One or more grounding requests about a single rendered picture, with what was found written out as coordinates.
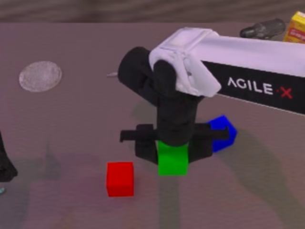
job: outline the table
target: table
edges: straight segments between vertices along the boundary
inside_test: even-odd
[[[250,24],[0,24],[0,127],[19,176],[4,184],[1,229],[298,229],[305,227],[305,119],[216,96],[198,121],[225,114],[236,144],[190,165],[186,177],[119,143],[122,129],[154,123],[156,110],[116,78],[123,55],[155,47],[184,26],[236,36]],[[32,94],[18,84],[35,61],[53,61],[63,80]],[[105,165],[133,161],[135,197],[108,198]]]

